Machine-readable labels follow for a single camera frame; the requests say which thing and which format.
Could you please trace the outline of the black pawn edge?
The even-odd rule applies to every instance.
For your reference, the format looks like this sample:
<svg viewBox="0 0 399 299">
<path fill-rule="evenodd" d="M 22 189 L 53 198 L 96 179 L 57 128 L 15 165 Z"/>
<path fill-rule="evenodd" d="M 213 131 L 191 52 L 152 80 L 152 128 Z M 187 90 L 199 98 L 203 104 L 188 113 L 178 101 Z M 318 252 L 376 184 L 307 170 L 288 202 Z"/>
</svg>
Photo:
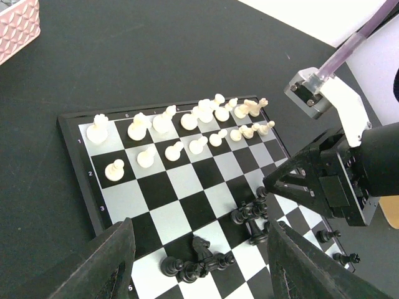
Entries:
<svg viewBox="0 0 399 299">
<path fill-rule="evenodd" d="M 342 266 L 346 266 L 348 263 L 359 263 L 360 257 L 358 254 L 352 253 L 350 255 L 343 255 L 339 252 L 333 254 L 333 259 L 338 261 Z"/>
</svg>

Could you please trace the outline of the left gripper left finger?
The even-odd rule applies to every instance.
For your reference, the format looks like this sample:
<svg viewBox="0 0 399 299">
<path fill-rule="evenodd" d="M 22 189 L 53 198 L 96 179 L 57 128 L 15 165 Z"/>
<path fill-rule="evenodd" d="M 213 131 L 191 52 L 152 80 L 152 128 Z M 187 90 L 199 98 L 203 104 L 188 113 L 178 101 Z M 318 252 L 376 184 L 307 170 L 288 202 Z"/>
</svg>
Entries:
<svg viewBox="0 0 399 299">
<path fill-rule="evenodd" d="M 109 227 L 55 267 L 50 298 L 128 298 L 135 257 L 132 221 Z"/>
</svg>

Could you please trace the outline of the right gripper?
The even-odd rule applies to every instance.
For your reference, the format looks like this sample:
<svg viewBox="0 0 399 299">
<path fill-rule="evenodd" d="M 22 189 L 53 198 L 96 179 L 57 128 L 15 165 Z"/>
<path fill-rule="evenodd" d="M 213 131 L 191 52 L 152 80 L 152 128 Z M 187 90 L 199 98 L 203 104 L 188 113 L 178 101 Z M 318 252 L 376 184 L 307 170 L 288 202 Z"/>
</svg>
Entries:
<svg viewBox="0 0 399 299">
<path fill-rule="evenodd" d="M 268 174 L 263 185 L 267 193 L 355 227 L 370 225 L 378 205 L 365 186 L 358 153 L 341 128 L 323 132 Z"/>
</svg>

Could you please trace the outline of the black pawn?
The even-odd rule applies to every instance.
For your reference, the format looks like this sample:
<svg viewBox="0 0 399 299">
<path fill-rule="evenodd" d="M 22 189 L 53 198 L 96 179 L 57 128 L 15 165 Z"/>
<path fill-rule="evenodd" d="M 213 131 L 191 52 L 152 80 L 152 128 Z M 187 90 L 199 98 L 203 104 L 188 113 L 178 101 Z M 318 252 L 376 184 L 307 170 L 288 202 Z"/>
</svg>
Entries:
<svg viewBox="0 0 399 299">
<path fill-rule="evenodd" d="M 317 240 L 320 243 L 328 243 L 334 237 L 340 237 L 342 234 L 339 230 L 329 231 L 327 229 L 319 230 L 316 233 Z"/>
</svg>

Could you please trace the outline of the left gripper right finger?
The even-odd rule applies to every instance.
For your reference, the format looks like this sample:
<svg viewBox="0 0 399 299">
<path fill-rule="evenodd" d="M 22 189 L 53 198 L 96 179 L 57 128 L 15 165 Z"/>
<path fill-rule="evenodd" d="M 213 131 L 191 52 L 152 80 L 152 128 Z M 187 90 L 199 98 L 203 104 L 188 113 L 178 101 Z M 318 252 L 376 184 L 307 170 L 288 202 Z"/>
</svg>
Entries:
<svg viewBox="0 0 399 299">
<path fill-rule="evenodd" d="M 267 254 L 275 298 L 390 298 L 283 221 L 270 220 Z"/>
</svg>

